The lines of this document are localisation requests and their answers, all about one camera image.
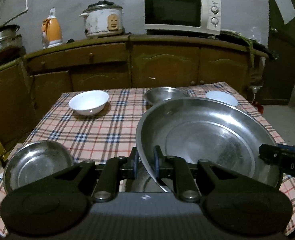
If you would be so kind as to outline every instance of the white bowl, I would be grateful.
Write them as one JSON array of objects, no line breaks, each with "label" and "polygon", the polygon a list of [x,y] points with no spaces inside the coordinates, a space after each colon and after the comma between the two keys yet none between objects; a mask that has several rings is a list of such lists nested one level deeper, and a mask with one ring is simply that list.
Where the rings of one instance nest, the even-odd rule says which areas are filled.
[{"label": "white bowl", "polygon": [[221,91],[209,91],[206,93],[206,98],[220,101],[231,106],[237,106],[239,104],[234,96]]},{"label": "white bowl", "polygon": [[100,112],[108,98],[108,93],[101,90],[86,91],[73,97],[68,105],[78,114],[90,116]]}]

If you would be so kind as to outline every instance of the plaid tablecloth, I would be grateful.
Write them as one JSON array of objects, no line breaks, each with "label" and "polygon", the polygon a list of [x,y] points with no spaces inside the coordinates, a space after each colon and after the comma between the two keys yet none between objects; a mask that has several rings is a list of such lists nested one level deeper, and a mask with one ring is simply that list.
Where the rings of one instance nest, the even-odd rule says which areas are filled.
[{"label": "plaid tablecloth", "polygon": [[[105,108],[94,117],[74,115],[68,107],[69,100],[80,92],[64,93],[43,117],[26,139],[24,145],[38,140],[53,140],[62,143],[77,162],[91,159],[105,163],[116,156],[128,156],[135,146],[135,132],[138,121],[146,111],[143,95],[146,88],[107,90],[110,98]],[[277,143],[284,143],[280,135],[265,118],[239,93],[224,82],[186,87],[196,97],[205,97],[211,90],[224,91],[236,97],[238,108],[257,119],[273,136]],[[295,179],[284,175],[280,190],[292,201],[293,216],[287,226],[287,234],[295,229]],[[0,183],[0,204],[5,191]],[[0,234],[7,234],[0,217]]]}]

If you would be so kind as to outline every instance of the microwave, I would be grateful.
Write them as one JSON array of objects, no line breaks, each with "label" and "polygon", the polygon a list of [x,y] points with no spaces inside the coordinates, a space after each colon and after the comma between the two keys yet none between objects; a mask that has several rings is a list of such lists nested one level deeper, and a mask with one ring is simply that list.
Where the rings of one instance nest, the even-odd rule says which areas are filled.
[{"label": "microwave", "polygon": [[144,0],[145,29],[220,35],[221,0]]}]

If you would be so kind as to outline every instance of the kettle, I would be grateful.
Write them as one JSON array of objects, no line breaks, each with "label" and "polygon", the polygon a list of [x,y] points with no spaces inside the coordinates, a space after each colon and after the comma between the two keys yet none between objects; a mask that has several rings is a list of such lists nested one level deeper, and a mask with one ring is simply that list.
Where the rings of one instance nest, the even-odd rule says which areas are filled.
[{"label": "kettle", "polygon": [[55,17],[55,8],[53,8],[50,11],[49,17],[44,19],[42,23],[43,49],[61,45],[63,43],[62,39],[62,30]]}]

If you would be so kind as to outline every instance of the white pipe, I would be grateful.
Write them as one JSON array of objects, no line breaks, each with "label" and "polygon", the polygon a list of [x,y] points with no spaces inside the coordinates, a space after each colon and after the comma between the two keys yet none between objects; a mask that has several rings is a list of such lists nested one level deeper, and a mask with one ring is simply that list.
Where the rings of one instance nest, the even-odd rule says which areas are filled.
[{"label": "white pipe", "polygon": [[8,24],[10,21],[12,21],[15,18],[21,16],[22,14],[25,14],[27,11],[28,11],[27,0],[25,0],[25,10],[23,12],[20,12],[18,15],[15,15],[14,17],[12,17],[11,19],[9,19],[8,21],[4,22],[1,26],[4,26],[4,25]]}]

